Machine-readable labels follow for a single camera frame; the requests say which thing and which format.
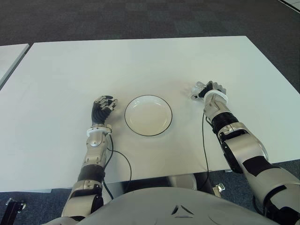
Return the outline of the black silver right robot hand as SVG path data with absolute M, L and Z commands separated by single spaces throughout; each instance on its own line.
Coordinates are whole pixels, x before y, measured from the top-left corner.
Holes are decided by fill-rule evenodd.
M 204 85 L 204 88 L 200 91 L 200 93 L 197 96 L 199 98 L 204 98 L 205 94 L 207 94 L 211 90 L 217 90 L 223 94 L 226 94 L 226 89 L 221 84 L 209 81 L 206 85 Z

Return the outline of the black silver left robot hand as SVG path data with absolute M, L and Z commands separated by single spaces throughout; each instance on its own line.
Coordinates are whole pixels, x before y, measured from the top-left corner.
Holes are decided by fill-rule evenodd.
M 92 125 L 104 124 L 108 116 L 115 109 L 118 100 L 112 96 L 100 96 L 93 102 L 91 111 Z

